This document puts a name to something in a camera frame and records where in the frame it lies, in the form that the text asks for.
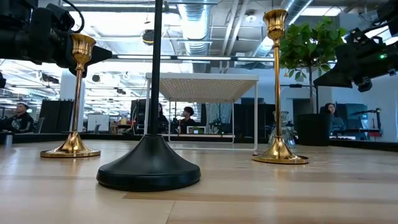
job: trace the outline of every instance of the seated person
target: seated person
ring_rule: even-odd
[[[195,126],[196,122],[191,119],[191,116],[194,114],[192,107],[186,106],[184,108],[184,112],[182,113],[182,116],[184,119],[180,120],[180,134],[186,134],[187,133],[187,127],[188,126]]]
[[[0,130],[5,129],[14,133],[33,132],[34,121],[26,112],[28,109],[29,107],[26,104],[18,103],[15,109],[16,115],[9,119],[2,120],[0,122]]]
[[[163,107],[161,104],[159,104],[158,112],[157,125],[159,126],[159,133],[166,133],[166,130],[169,128],[169,121],[167,121],[167,118],[163,115]]]
[[[333,103],[325,104],[325,112],[333,114],[333,121],[331,122],[330,132],[344,131],[346,129],[343,120],[338,116],[335,105]]]

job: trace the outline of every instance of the ceiling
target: ceiling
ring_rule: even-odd
[[[42,4],[47,2],[58,2],[58,0],[43,0]],[[76,5],[87,6],[87,4],[135,4],[137,1],[123,0],[78,0],[71,1]],[[249,54],[261,43],[266,36],[266,29],[262,17],[264,12],[270,11],[272,5],[278,7],[281,1],[249,1],[246,12],[250,11],[250,20],[243,17],[241,27],[237,35],[237,41],[234,42],[231,54],[236,53]],[[309,7],[303,11],[303,16],[299,21],[316,21],[320,16],[337,16],[342,10],[351,13],[358,11],[373,10],[378,4],[384,1],[367,0],[365,1],[338,1],[338,0],[314,0]],[[233,27],[236,27],[237,18],[239,17],[242,4],[240,2],[237,13],[231,18],[231,8],[233,1],[221,0],[218,4],[211,6],[209,29],[210,37],[207,40],[210,50],[209,55],[220,55],[223,46],[226,27],[228,21],[235,20]],[[82,33],[90,35],[97,40],[97,45],[108,50],[113,54],[133,54],[133,55],[151,55],[152,46],[143,43],[141,35],[147,29],[154,27],[154,13],[151,13],[149,7],[141,4],[140,9],[131,9],[125,7],[123,11],[119,7],[102,7],[101,12],[92,11],[88,7],[84,7],[87,11],[83,11],[85,18],[85,28]],[[174,8],[175,4],[170,3],[170,8]],[[70,14],[76,21],[77,29],[80,25],[80,18],[75,11]],[[186,55],[185,48],[186,38],[183,35],[183,21],[178,14],[163,13],[162,23],[162,55]],[[189,32],[197,31],[197,27],[192,27]],[[193,64],[191,62],[165,62],[161,64],[161,72],[174,73],[192,73]],[[60,85],[46,82],[43,75],[61,81],[62,69],[56,65],[43,64],[35,65],[31,62],[0,60],[0,70],[7,79],[7,88],[2,92],[0,97],[0,105],[10,108],[17,101],[27,101],[30,104],[39,105],[43,98],[57,99],[59,98]],[[132,62],[101,62],[92,65],[88,69],[86,83],[86,101],[85,111],[87,113],[100,112],[118,114],[120,112],[127,113],[130,111],[130,102],[133,99],[143,98],[146,95],[146,80],[144,75],[146,72],[152,71],[152,64],[148,61],[132,61]],[[231,68],[231,73],[258,73],[260,82],[263,84],[272,84],[273,78],[265,75],[264,69],[254,69],[251,71],[243,68]],[[100,82],[94,82],[93,76],[99,75]],[[282,84],[295,83],[295,80],[282,78]],[[117,93],[114,88],[123,89],[126,93]],[[164,104],[165,114],[169,112],[169,104]],[[181,104],[179,110],[186,106]]]

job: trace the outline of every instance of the exposed ductwork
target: exposed ductwork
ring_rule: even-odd
[[[283,0],[280,4],[281,9],[285,9],[289,15],[286,18],[286,24],[293,24],[303,13],[313,0]]]
[[[286,18],[286,25],[293,24],[297,18],[303,13],[313,0],[283,0],[280,4],[281,9],[285,9],[289,15]],[[273,41],[266,37],[261,44],[251,54],[252,57],[265,57],[272,49]]]
[[[182,35],[188,40],[207,40],[209,38],[210,6],[203,4],[179,4],[182,18]],[[188,55],[208,55],[209,43],[186,42]],[[194,72],[205,72],[206,64],[193,64]]]

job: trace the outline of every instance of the gold candlestick holder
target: gold candlestick holder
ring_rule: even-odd
[[[286,17],[287,11],[276,9],[266,13],[263,18],[267,23],[268,37],[274,41],[276,136],[273,145],[263,154],[253,156],[253,160],[274,164],[306,164],[307,157],[295,155],[287,148],[280,128],[279,47],[280,38],[285,34]]]
[[[83,34],[72,34],[70,38],[73,42],[72,55],[77,63],[72,132],[69,133],[67,140],[60,147],[53,150],[40,152],[41,157],[76,158],[99,156],[101,154],[101,151],[99,150],[88,149],[81,141],[80,135],[77,132],[81,79],[83,77],[83,72],[85,71],[85,64],[91,60],[91,54],[95,45],[95,40]]]

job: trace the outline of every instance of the fluorescent light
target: fluorescent light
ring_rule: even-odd
[[[96,4],[96,3],[75,3],[74,4],[76,7],[143,7],[143,8],[148,8],[148,7],[155,7],[154,4],[134,4],[133,2],[131,4]],[[63,3],[63,7],[70,7],[69,4]],[[169,6],[171,9],[176,9],[175,6]]]
[[[274,58],[257,58],[257,57],[238,57],[238,61],[246,62],[274,62]]]
[[[385,31],[388,31],[388,32],[389,32],[388,26],[384,26],[384,27],[382,27],[382,28],[378,28],[378,29],[369,31],[369,32],[367,32],[365,35],[366,35],[368,38],[372,38],[372,37],[374,37],[374,36],[376,36],[376,35],[382,34],[382,33],[385,32]]]
[[[212,57],[212,56],[178,56],[179,60],[231,60],[231,57]]]
[[[339,7],[333,6],[309,6],[304,9],[301,16],[337,16],[341,13]]]
[[[118,55],[118,58],[120,59],[153,59],[152,55]],[[162,60],[170,60],[170,56],[160,56],[160,59]]]
[[[390,45],[390,44],[397,42],[397,40],[398,40],[398,37],[391,37],[390,39],[386,40],[385,43],[386,43],[386,45]]]

